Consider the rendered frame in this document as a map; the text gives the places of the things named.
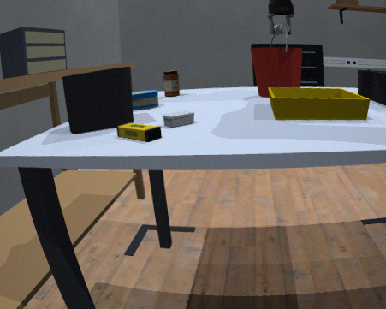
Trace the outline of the yellow shallow tray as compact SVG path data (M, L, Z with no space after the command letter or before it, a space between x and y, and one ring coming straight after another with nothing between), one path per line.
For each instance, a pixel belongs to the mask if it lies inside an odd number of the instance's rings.
M268 87L275 120L366 120L370 99L342 88Z

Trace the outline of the orange jar with dark lid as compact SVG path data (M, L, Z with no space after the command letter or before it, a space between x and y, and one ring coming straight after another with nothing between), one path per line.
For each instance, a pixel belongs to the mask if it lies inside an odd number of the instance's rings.
M175 97L180 95L179 76L177 71L163 72L164 96Z

